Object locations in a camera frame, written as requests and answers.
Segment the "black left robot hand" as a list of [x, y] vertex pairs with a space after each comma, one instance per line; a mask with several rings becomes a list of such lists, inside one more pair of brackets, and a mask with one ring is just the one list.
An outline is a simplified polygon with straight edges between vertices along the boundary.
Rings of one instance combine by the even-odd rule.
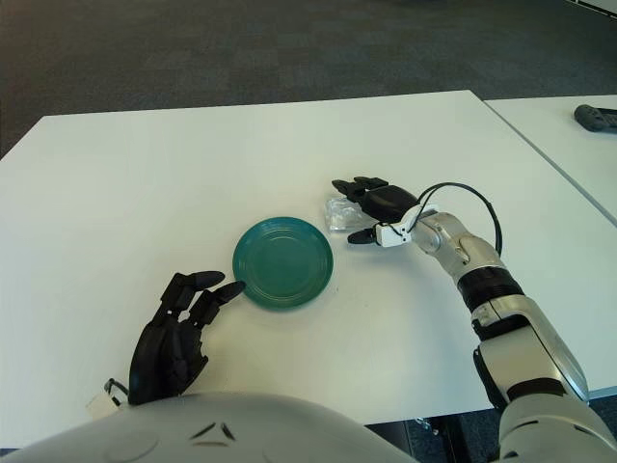
[[173, 275], [133, 353], [129, 404], [182, 395], [199, 377], [208, 363], [201, 353], [203, 328], [246, 287], [242, 281], [225, 285], [224, 278], [220, 271]]

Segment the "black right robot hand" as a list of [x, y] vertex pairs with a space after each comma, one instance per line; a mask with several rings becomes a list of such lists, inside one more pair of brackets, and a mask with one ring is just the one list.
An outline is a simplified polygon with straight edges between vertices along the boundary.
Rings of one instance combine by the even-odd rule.
[[361, 211], [376, 220], [376, 224], [347, 237], [354, 245], [382, 245], [381, 228], [399, 223], [405, 214], [418, 205], [419, 199], [407, 190], [389, 184], [378, 177], [354, 177], [352, 181], [334, 179], [333, 187]]

